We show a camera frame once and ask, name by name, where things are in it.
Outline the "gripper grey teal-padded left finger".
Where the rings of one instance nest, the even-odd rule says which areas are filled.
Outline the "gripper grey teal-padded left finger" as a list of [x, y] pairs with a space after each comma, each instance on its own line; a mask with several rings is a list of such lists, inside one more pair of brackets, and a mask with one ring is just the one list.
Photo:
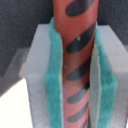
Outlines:
[[21, 76], [26, 79], [33, 128], [64, 128], [63, 48], [54, 19], [37, 26]]

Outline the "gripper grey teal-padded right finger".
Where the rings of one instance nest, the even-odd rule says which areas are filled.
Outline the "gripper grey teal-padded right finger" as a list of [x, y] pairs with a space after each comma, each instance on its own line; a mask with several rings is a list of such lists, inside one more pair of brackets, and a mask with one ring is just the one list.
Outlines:
[[127, 128], [128, 51], [108, 25], [96, 27], [89, 105], [90, 128]]

